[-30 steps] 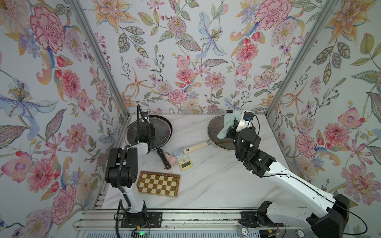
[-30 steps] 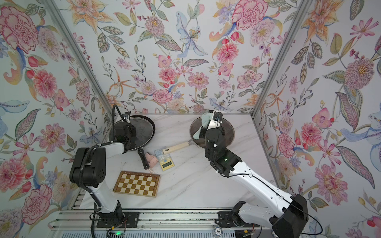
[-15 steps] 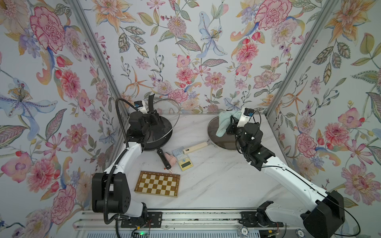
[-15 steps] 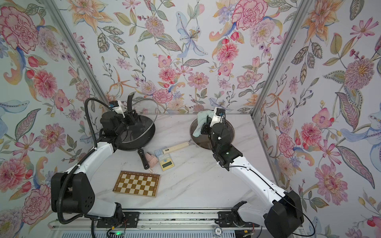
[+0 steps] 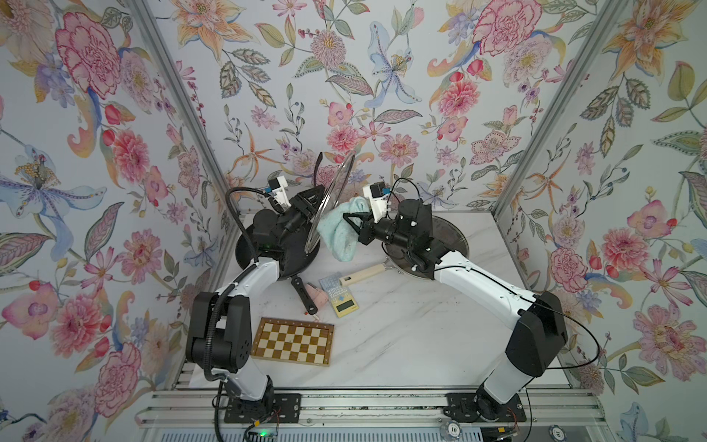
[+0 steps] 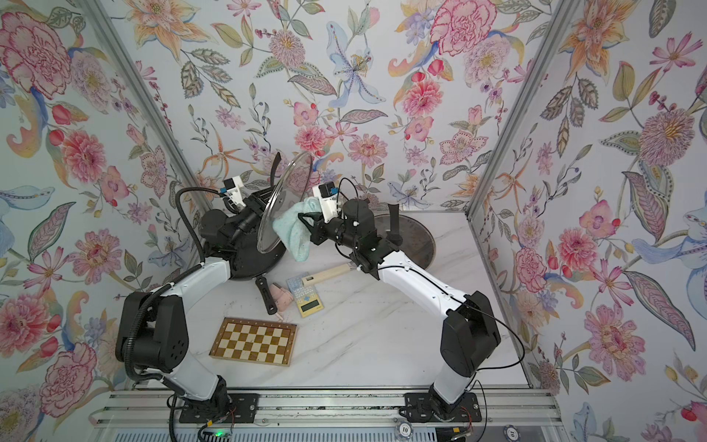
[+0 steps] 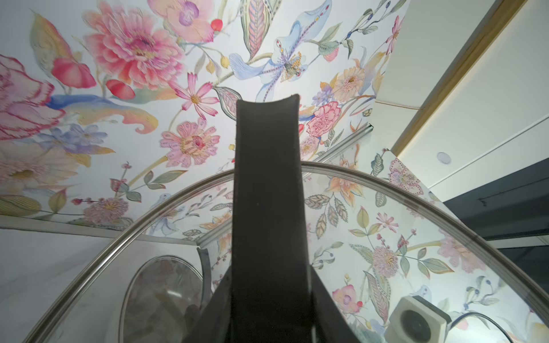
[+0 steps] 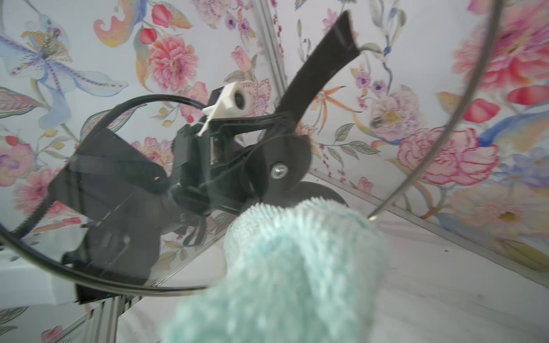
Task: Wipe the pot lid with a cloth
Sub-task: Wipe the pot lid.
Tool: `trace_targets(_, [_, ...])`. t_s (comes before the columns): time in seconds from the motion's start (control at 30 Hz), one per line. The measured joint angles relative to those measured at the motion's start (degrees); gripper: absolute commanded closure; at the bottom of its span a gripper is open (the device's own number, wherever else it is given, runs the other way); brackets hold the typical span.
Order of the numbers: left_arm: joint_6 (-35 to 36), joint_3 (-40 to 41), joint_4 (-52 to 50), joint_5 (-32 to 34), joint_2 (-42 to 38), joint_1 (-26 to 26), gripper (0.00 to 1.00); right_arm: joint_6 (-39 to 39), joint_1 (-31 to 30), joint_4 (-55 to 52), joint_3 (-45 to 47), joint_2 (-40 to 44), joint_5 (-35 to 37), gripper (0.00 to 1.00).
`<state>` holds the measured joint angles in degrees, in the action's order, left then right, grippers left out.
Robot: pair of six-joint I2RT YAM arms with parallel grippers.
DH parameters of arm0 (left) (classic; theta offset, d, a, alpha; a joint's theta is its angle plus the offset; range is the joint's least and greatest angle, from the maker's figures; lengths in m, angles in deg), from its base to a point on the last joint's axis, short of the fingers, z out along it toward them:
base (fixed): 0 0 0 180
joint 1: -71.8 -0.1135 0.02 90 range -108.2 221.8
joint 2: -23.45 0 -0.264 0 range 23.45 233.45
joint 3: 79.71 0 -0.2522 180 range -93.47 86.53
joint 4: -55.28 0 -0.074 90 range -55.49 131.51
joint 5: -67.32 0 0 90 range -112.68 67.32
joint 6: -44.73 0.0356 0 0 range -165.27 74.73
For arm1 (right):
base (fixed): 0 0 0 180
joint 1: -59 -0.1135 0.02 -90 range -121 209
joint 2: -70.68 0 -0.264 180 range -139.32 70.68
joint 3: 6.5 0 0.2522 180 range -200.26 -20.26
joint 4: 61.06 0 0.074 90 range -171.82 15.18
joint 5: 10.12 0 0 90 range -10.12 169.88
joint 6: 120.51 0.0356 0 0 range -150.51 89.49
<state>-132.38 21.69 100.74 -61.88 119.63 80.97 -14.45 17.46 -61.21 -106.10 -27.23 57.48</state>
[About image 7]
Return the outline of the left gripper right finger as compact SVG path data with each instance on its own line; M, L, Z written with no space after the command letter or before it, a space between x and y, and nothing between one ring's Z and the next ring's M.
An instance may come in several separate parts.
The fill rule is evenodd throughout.
M313 342L359 343L359 339L346 323L342 313L332 300L317 272L310 268L313 321Z

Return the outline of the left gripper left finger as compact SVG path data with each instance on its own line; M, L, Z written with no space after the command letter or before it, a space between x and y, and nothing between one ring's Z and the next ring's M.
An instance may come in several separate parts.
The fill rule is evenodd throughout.
M232 267L229 267L211 300L201 311L193 329L183 339L183 343L231 342L231 299Z

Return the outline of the glass wok lid black handle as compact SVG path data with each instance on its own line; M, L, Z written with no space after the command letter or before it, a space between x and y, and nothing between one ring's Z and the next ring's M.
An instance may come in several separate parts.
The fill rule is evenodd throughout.
M360 342L386 342L389 317L419 296L452 322L444 342L547 342L548 295L509 259L467 228L398 159L377 155L370 171L299 161L297 136L275 160L252 131L256 104L239 101L234 170L180 191L180 176L147 172L137 186L112 180L106 197L76 197L76 224L120 232L67 287L27 336L51 342L74 319L78 301L140 237L197 247L200 312L232 267L231 342L313 342L310 268Z

